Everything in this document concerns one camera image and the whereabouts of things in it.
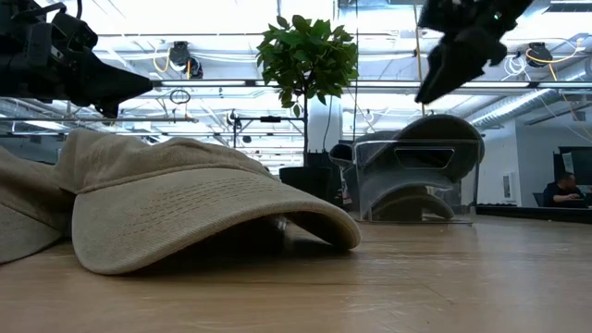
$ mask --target cap brim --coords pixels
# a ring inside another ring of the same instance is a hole
[[[361,212],[365,215],[390,194],[401,189],[431,186],[442,190],[450,190],[453,183],[450,179],[433,170],[418,169],[385,169],[369,174],[360,189]]]
[[[329,159],[340,167],[352,164],[352,147],[349,144],[336,144],[329,152]]]
[[[437,196],[422,193],[403,196],[382,204],[382,206],[373,210],[373,215],[382,216],[380,220],[394,221],[422,221],[423,211],[428,211],[441,217],[444,220],[454,218],[454,211],[442,199]]]
[[[37,253],[61,237],[58,230],[0,204],[0,264]]]
[[[127,273],[263,216],[283,214],[320,239],[356,247],[360,231],[338,207],[247,171],[207,168],[80,194],[72,239],[82,265]]]

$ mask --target chair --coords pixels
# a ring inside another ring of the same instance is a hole
[[[538,204],[539,207],[544,207],[545,200],[543,199],[543,193],[533,193],[533,195],[535,196],[536,204]]]

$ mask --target robotic arm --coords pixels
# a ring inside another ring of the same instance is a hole
[[[59,10],[51,23],[46,14]],[[70,100],[117,117],[118,105],[147,93],[149,79],[108,66],[94,55],[97,35],[56,3],[4,0],[0,6],[0,95]]]
[[[429,71],[415,97],[429,104],[485,74],[507,55],[501,37],[533,0],[427,0],[418,25],[444,32],[427,58]]]

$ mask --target white column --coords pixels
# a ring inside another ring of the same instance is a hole
[[[327,105],[323,105],[318,98],[313,98],[309,101],[308,110],[308,151],[310,153],[323,152],[323,140],[325,132],[327,132],[327,139],[325,142],[325,149],[329,152],[333,146],[339,143],[341,139],[341,100],[333,97],[331,105],[331,97],[327,96]]]

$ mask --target wooden table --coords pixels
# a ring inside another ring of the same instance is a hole
[[[590,332],[592,227],[361,225],[350,254],[296,241],[103,277],[68,243],[0,266],[0,332]]]

